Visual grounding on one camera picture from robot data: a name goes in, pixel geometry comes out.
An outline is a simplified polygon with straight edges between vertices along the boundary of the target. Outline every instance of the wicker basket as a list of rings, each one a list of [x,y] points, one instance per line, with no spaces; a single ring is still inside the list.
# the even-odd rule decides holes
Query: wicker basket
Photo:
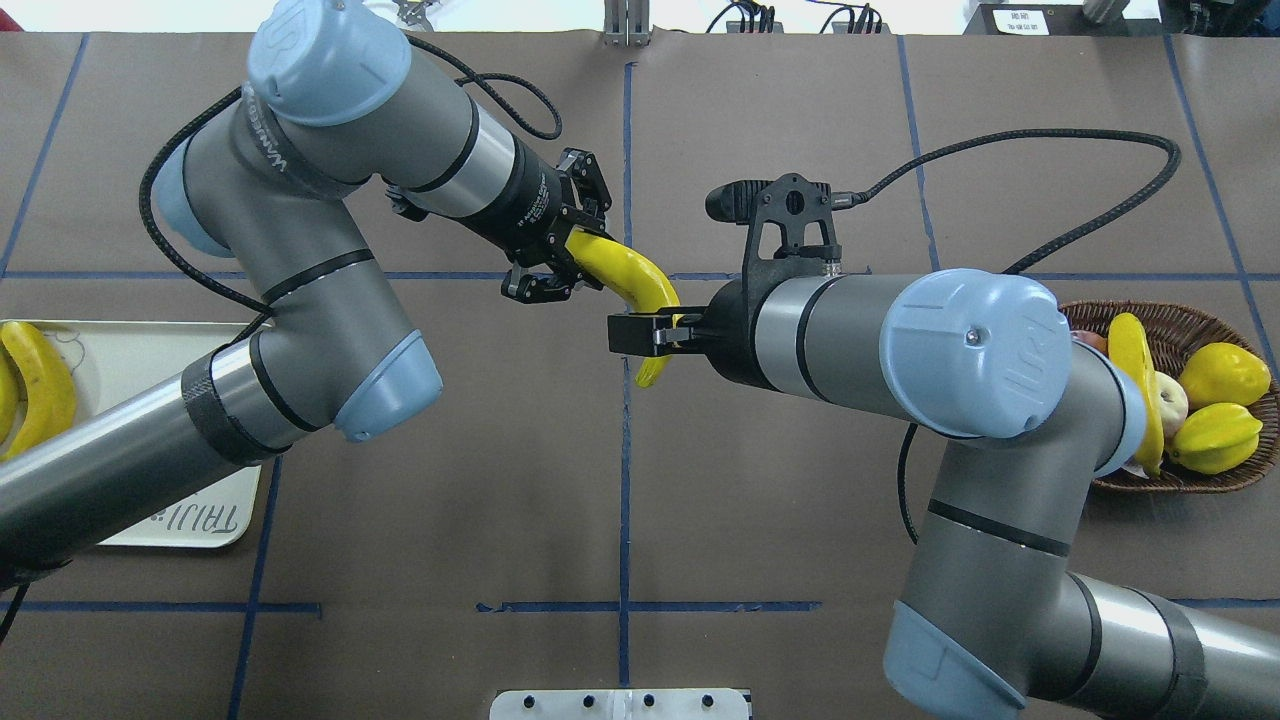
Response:
[[[1221,320],[1185,305],[1134,301],[1082,301],[1061,307],[1073,331],[1093,331],[1107,334],[1111,318],[1120,313],[1133,313],[1147,329],[1147,343],[1156,369],[1178,377],[1187,360],[1198,348],[1211,342],[1230,342],[1254,355],[1253,346]],[[1225,473],[1202,475],[1174,465],[1167,459],[1161,465],[1158,478],[1148,479],[1126,470],[1093,480],[1094,487],[1119,492],[1231,492],[1261,480],[1280,460],[1280,387],[1271,378],[1271,387],[1261,400],[1249,406],[1249,413],[1262,420],[1258,448],[1242,465]]]

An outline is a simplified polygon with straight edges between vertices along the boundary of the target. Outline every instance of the apple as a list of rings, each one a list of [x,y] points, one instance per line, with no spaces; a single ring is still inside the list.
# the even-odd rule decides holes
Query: apple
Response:
[[[1093,350],[1106,355],[1107,354],[1107,338],[1100,336],[1091,331],[1071,331],[1071,340],[1078,340],[1084,345],[1088,345]]]
[[[1160,398],[1156,401],[1160,409],[1160,424],[1165,428],[1165,437],[1170,438],[1187,421],[1187,391],[1178,384],[1178,380],[1158,370],[1156,389],[1160,392]]]

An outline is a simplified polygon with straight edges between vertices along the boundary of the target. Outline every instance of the blue plastic cap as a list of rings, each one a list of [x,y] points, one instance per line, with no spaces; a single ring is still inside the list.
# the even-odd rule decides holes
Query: blue plastic cap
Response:
[[[1116,368],[1106,355],[1088,343],[1074,342],[1102,360],[1111,370],[1111,377],[1120,386],[1120,401],[1124,402],[1124,430],[1120,433],[1120,443],[1116,445],[1115,455],[1093,471],[1093,477],[1101,478],[1119,470],[1133,457],[1134,452],[1138,452],[1142,438],[1147,434],[1147,402],[1142,397],[1142,391],[1138,389],[1138,383],[1133,382],[1129,373]]]
[[[410,45],[361,0],[282,0],[248,47],[248,81],[282,118],[337,126],[399,90]]]
[[[1027,698],[919,612],[897,601],[884,676],[916,707],[943,720],[1015,720]]]
[[[1057,407],[1071,373],[1071,331],[1036,281],[942,270],[893,300],[879,357],[893,398],[920,424],[1010,438]]]
[[[351,393],[333,424],[348,441],[365,442],[425,410],[443,389],[422,333],[413,331]]]
[[[200,220],[196,219],[196,211],[191,209],[191,200],[187,197],[187,181],[182,176],[182,169],[187,163],[188,145],[191,145],[191,138],[179,145],[160,167],[160,173],[151,188],[151,196],[169,227],[187,238],[187,242],[196,250],[215,258],[234,258],[234,254],[225,245],[214,240],[205,231]]]

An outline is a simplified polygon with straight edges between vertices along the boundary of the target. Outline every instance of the white background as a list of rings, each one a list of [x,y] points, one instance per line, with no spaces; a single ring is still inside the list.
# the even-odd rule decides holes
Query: white background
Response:
[[[874,0],[872,5],[895,33],[959,35],[977,3]],[[366,4],[394,17],[392,0]],[[703,32],[726,4],[726,0],[652,0],[650,18],[658,27]],[[24,29],[50,32],[252,32],[271,13],[273,5],[273,0],[0,0],[0,8]],[[772,5],[777,8],[776,19],[787,32],[817,32],[835,10],[806,0],[773,0]],[[439,31],[600,29],[604,0],[440,0],[426,14]],[[737,10],[724,15],[726,19],[737,17]],[[1133,0],[1125,17],[1160,17],[1158,0]],[[717,24],[718,32],[723,32],[723,20]]]

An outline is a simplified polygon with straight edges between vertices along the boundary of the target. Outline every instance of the robotic arm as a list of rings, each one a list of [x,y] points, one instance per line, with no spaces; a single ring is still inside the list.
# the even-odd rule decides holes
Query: robotic arm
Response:
[[[0,468],[0,588],[311,432],[362,442],[435,401],[422,334],[342,202],[374,173],[406,217],[502,249],[504,295],[600,287],[564,247],[576,228],[608,237],[594,156],[548,165],[360,3],[280,3],[248,77],[164,164],[156,201],[193,245],[237,258],[273,322]]]
[[[612,315],[611,350],[703,354],[732,382],[948,438],[884,656],[928,712],[1012,719],[1038,697],[1105,717],[1280,717],[1280,638],[1066,569],[1091,479],[1142,441],[1137,386],[1028,278],[840,274],[831,213],[856,200],[796,174],[713,191],[713,219],[749,225],[741,279],[705,307]],[[772,259],[765,223],[782,231]]]

